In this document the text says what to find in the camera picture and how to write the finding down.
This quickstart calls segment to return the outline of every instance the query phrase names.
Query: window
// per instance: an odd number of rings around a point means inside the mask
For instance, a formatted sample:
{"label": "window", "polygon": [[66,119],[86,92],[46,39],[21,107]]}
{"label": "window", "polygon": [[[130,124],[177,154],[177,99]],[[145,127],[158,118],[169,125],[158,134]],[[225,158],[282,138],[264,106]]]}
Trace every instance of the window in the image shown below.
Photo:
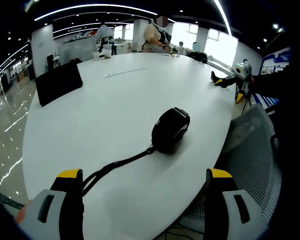
{"label": "window", "polygon": [[118,38],[122,39],[122,26],[116,26],[114,28],[114,38],[115,39],[118,39]]}
{"label": "window", "polygon": [[179,46],[179,42],[183,42],[185,48],[192,49],[197,34],[198,25],[176,22],[173,24],[171,43]]}
{"label": "window", "polygon": [[134,39],[134,24],[127,24],[125,26],[125,34],[124,34],[125,40],[132,40]]}
{"label": "window", "polygon": [[232,66],[236,56],[238,39],[226,33],[210,29],[204,52],[220,62]]}

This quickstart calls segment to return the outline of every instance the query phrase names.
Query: ceiling light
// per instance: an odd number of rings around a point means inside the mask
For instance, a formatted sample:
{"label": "ceiling light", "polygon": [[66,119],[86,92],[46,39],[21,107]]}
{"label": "ceiling light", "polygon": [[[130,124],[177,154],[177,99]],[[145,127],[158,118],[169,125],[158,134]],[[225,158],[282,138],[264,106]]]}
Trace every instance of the ceiling light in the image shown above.
{"label": "ceiling light", "polygon": [[[86,29],[86,30],[94,30],[94,29],[98,29],[98,28],[88,28],[88,29]],[[73,31],[73,32],[71,32],[72,34],[73,33],[78,33],[78,32],[81,32],[82,30],[78,30],[78,31]],[[53,39],[57,39],[57,38],[60,38],[60,37],[62,37],[62,36],[65,36],[65,35],[68,35],[69,33],[65,33],[65,34],[62,34],[62,35],[59,35],[59,36],[55,36]]]}
{"label": "ceiling light", "polygon": [[109,22],[105,22],[104,24],[130,24],[130,23],[127,23],[127,22],[114,22],[114,21],[109,21]]}
{"label": "ceiling light", "polygon": [[65,7],[65,8],[61,8],[61,9],[49,12],[45,15],[37,17],[36,19],[34,19],[34,21],[38,21],[38,20],[43,19],[43,18],[45,18],[47,16],[50,16],[52,14],[56,14],[56,13],[66,11],[66,10],[78,9],[78,8],[90,8],[90,7],[118,7],[118,8],[137,10],[137,11],[145,12],[145,13],[152,14],[152,15],[158,15],[155,12],[147,11],[147,10],[137,8],[137,7],[132,7],[132,6],[117,5],[117,4],[83,4],[83,5],[69,6],[69,7]]}
{"label": "ceiling light", "polygon": [[217,6],[217,8],[219,9],[219,12],[220,12],[220,14],[221,14],[221,16],[223,18],[224,23],[225,23],[226,29],[228,30],[229,36],[232,37],[230,25],[229,25],[229,22],[228,22],[228,19],[227,19],[227,16],[225,14],[224,9],[222,8],[219,0],[213,0],[213,1],[214,1],[215,5]]}
{"label": "ceiling light", "polygon": [[70,27],[66,27],[64,29],[60,29],[60,30],[54,31],[53,34],[55,34],[57,32],[60,32],[60,31],[63,31],[63,30],[74,29],[74,28],[78,28],[78,27],[83,27],[83,26],[88,26],[88,25],[95,25],[95,24],[100,24],[100,23],[101,22],[95,22],[95,23],[87,23],[87,24],[82,24],[82,25],[77,25],[77,26],[70,26]]}
{"label": "ceiling light", "polygon": [[12,58],[15,54],[17,54],[19,51],[21,51],[22,49],[24,49],[25,47],[27,47],[27,45],[23,46],[22,48],[20,48],[18,51],[16,51],[14,54],[12,54],[10,57],[7,58],[7,60],[5,60],[1,65],[0,65],[0,68],[6,63],[9,61],[10,58]]}

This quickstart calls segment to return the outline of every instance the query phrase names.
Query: black chair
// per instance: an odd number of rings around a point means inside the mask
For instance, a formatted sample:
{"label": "black chair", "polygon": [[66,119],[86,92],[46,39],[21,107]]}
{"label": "black chair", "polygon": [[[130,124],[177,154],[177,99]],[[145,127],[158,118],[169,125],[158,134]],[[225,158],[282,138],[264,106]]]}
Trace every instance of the black chair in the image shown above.
{"label": "black chair", "polygon": [[[246,190],[253,197],[261,207],[262,218],[267,223],[275,211],[282,182],[276,162],[274,135],[266,111],[259,104],[253,105],[246,113],[231,121],[221,154],[214,166],[215,169],[230,173],[238,188]],[[177,223],[204,234],[204,199],[205,196],[200,193]]]}
{"label": "black chair", "polygon": [[48,63],[48,71],[52,71],[54,69],[54,56],[50,54],[46,57],[46,61]]}

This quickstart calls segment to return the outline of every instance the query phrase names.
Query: seated person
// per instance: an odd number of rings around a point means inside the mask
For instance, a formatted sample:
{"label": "seated person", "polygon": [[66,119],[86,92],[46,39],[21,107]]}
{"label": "seated person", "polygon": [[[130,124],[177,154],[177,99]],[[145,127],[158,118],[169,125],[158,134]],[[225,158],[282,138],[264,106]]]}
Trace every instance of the seated person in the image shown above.
{"label": "seated person", "polygon": [[200,43],[195,41],[192,45],[192,49],[193,51],[189,53],[188,57],[206,64],[208,58],[205,53],[200,51]]}
{"label": "seated person", "polygon": [[180,55],[185,55],[184,43],[182,41],[179,42],[179,46],[177,46],[175,49],[177,49]]}

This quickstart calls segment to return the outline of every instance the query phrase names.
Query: cable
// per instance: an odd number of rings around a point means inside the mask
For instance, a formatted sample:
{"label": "cable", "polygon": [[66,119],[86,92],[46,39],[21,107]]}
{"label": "cable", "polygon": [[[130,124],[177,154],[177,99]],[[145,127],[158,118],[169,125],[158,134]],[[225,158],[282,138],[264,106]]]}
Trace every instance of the cable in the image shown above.
{"label": "cable", "polygon": [[94,173],[92,173],[90,176],[88,176],[82,184],[82,196],[84,197],[89,191],[90,189],[100,180],[102,179],[105,175],[107,175],[108,173],[110,173],[112,170],[120,168],[126,164],[132,163],[146,155],[150,155],[152,154],[156,149],[154,147],[149,147],[147,150],[132,156],[130,158],[121,160],[121,161],[115,161],[112,162],[106,166],[104,166],[102,169],[100,169],[99,171],[95,171]]}

